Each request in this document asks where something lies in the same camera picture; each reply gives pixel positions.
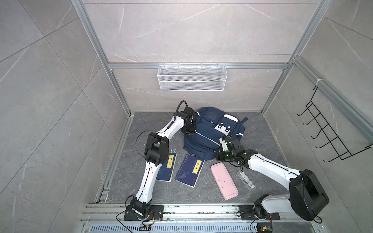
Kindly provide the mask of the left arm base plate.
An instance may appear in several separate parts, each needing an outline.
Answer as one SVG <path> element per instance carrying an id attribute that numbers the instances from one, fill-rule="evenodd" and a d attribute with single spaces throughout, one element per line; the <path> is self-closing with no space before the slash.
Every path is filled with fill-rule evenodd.
<path id="1" fill-rule="evenodd" d="M 144 221 L 163 218 L 163 205 L 150 205 L 144 211 L 137 211 L 134 207 L 128 205 L 124 212 L 124 221 Z"/>

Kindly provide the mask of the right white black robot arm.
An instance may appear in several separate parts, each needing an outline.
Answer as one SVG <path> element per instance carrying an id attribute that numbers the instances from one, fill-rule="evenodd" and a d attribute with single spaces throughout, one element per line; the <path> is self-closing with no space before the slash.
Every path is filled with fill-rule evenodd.
<path id="1" fill-rule="evenodd" d="M 257 199 L 251 210 L 255 217 L 264 219 L 274 213 L 295 213 L 304 220 L 314 221 L 329 204 L 328 195 L 312 171 L 291 169 L 255 150 L 246 150 L 235 136 L 220 138 L 220 144 L 215 154 L 217 161 L 234 162 L 240 169 L 259 172 L 288 191 L 284 195 L 263 195 Z"/>

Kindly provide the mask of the blue book yellow label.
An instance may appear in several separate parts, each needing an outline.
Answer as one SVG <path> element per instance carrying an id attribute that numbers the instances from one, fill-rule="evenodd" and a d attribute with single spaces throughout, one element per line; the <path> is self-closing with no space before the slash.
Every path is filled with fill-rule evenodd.
<path id="1" fill-rule="evenodd" d="M 205 161 L 201 158 L 186 154 L 175 176 L 175 180 L 194 188 L 203 168 L 204 162 Z"/>
<path id="2" fill-rule="evenodd" d="M 171 182 L 176 158 L 177 153 L 172 150 L 169 153 L 167 161 L 162 164 L 160 170 L 158 171 L 158 175 L 156 178 L 157 181 Z"/>

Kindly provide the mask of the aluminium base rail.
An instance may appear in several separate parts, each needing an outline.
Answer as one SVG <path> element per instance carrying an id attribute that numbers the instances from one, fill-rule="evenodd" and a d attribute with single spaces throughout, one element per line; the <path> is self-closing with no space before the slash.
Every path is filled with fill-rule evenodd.
<path id="1" fill-rule="evenodd" d="M 248 203 L 162 203 L 147 220 L 123 203 L 88 204 L 77 233 L 327 233 L 326 226 L 293 213 L 258 218 Z"/>

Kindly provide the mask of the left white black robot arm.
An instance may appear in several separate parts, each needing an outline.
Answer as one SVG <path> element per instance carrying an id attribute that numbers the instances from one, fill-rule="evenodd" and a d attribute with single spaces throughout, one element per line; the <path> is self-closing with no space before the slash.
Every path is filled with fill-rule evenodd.
<path id="1" fill-rule="evenodd" d="M 146 160 L 145 172 L 139 191 L 130 202 L 131 209 L 146 219 L 151 212 L 153 187 L 161 166 L 167 162 L 169 156 L 169 142 L 178 132 L 190 134 L 197 131 L 193 120 L 194 110 L 182 100 L 172 119 L 159 131 L 151 131 L 147 137 L 144 151 Z"/>

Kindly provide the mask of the pink pencil case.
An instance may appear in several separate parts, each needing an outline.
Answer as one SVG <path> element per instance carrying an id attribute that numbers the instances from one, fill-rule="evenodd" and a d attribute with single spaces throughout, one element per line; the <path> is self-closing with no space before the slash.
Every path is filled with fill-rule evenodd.
<path id="1" fill-rule="evenodd" d="M 224 200 L 238 196 L 239 191 L 222 162 L 212 165 L 210 170 Z"/>

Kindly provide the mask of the navy blue student backpack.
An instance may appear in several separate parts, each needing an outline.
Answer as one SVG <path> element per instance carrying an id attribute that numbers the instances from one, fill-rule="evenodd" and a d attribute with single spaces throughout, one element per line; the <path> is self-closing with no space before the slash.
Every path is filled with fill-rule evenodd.
<path id="1" fill-rule="evenodd" d="M 204 107 L 194 113 L 193 120 L 196 123 L 196 132 L 184 134 L 184 150 L 203 160 L 212 160 L 221 147 L 222 137 L 243 137 L 243 124 L 248 118 L 240 120 L 217 108 Z"/>

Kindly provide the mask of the clear plastic ruler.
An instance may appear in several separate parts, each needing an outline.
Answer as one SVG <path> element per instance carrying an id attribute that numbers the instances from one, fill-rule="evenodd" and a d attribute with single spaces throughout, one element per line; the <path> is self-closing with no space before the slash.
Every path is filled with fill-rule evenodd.
<path id="1" fill-rule="evenodd" d="M 244 185 L 250 190 L 255 190 L 255 185 L 252 183 L 252 181 L 248 178 L 248 176 L 241 171 L 241 169 L 237 169 L 237 174 L 240 178 L 240 180 L 244 183 Z"/>

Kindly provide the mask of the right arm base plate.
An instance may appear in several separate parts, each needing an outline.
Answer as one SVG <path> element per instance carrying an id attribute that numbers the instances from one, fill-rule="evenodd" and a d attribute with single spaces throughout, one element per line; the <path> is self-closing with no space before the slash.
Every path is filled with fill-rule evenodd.
<path id="1" fill-rule="evenodd" d="M 242 220 L 280 220 L 278 213 L 269 214 L 259 205 L 239 205 L 236 215 Z"/>

